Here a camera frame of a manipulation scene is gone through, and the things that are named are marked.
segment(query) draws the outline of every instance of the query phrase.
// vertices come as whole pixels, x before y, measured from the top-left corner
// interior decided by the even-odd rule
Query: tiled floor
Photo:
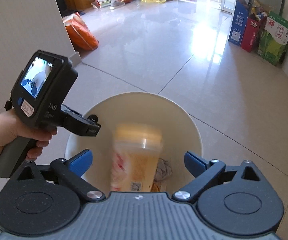
[[[278,235],[288,239],[288,78],[227,43],[231,15],[214,7],[179,0],[89,11],[83,19],[100,46],[82,54],[65,103],[84,113],[139,90],[175,101],[196,122],[206,159],[261,169],[284,203]],[[64,156],[68,135],[60,129],[38,163]]]

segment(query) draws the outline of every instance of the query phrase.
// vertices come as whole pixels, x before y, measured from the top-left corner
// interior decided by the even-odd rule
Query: blue box
[[[228,41],[237,46],[240,46],[242,42],[248,13],[249,11],[239,1],[236,1],[231,33],[229,34]]]

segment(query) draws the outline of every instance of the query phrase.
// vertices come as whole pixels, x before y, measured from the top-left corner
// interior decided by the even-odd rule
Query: device screen
[[[36,57],[21,81],[22,87],[36,98],[52,68],[51,62]]]

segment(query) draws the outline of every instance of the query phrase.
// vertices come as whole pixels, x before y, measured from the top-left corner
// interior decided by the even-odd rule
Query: blue button
[[[17,101],[17,104],[18,104],[19,106],[21,106],[22,103],[23,103],[23,98],[19,98],[19,100]]]

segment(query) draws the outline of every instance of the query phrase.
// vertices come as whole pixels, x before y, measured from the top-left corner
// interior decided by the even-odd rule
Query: baseboard
[[[75,53],[71,55],[69,59],[72,61],[73,67],[76,67],[79,63],[82,62],[81,56],[77,51],[75,51]]]

